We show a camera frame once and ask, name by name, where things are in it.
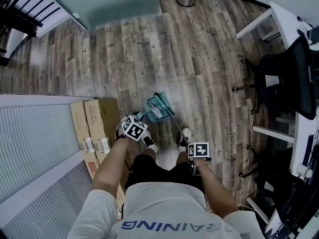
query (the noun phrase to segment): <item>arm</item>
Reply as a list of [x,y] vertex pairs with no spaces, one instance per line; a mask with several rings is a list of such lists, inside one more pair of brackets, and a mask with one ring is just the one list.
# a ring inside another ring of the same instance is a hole
[[105,157],[97,170],[92,188],[109,192],[116,199],[116,193],[123,173],[125,155],[129,147],[129,138],[120,138],[112,146],[110,153]]
[[230,213],[238,211],[235,199],[216,178],[213,171],[208,166],[208,161],[196,158],[194,159],[201,175],[207,199],[213,212],[224,218]]

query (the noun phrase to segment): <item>broom handle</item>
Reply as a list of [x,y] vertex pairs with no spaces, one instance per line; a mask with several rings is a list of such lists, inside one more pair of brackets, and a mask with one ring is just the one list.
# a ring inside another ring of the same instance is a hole
[[168,111],[168,115],[170,116],[171,120],[174,122],[175,126],[177,127],[178,131],[180,132],[181,136],[183,137],[184,141],[186,142],[187,145],[189,145],[189,142],[186,138],[186,136],[183,134],[183,132],[181,131],[179,125],[177,124],[176,120],[173,117],[173,114],[171,114],[170,110],[167,109]]

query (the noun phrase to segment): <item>black shorts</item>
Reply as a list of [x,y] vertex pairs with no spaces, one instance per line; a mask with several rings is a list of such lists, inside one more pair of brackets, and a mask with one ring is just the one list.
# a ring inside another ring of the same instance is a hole
[[138,155],[130,168],[128,181],[125,188],[140,182],[175,182],[193,186],[204,193],[201,176],[192,175],[188,162],[176,165],[167,171],[159,167],[154,159],[148,155]]

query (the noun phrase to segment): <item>cardboard box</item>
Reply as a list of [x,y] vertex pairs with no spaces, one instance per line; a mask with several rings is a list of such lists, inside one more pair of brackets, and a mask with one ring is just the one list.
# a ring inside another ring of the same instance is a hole
[[92,153],[88,153],[84,150],[81,150],[81,152],[82,152],[84,162],[86,164],[86,168],[88,169],[91,179],[93,179],[93,177],[96,174],[96,171],[99,168],[97,158],[95,157],[95,155],[92,155]]
[[76,102],[71,104],[71,113],[73,124],[78,139],[78,143],[86,164],[86,167],[89,171],[91,178],[93,179],[99,163],[96,157],[96,153],[93,148],[93,142],[91,139],[89,127],[87,124],[84,102]]
[[[97,99],[73,103],[71,112],[82,155],[93,179],[99,165],[115,143],[115,128],[120,122],[118,105],[115,99]],[[120,211],[125,202],[128,175],[129,168],[125,163],[116,199]]]
[[115,143],[115,128],[121,121],[115,99],[96,99],[84,103],[88,125],[99,163]]

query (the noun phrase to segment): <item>white t-shirt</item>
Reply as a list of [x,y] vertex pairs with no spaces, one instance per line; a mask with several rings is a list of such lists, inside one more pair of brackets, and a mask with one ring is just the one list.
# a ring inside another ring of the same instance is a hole
[[204,194],[192,186],[144,182],[127,189],[123,219],[115,198],[89,193],[69,239],[264,239],[254,212],[237,211],[221,219],[205,209]]

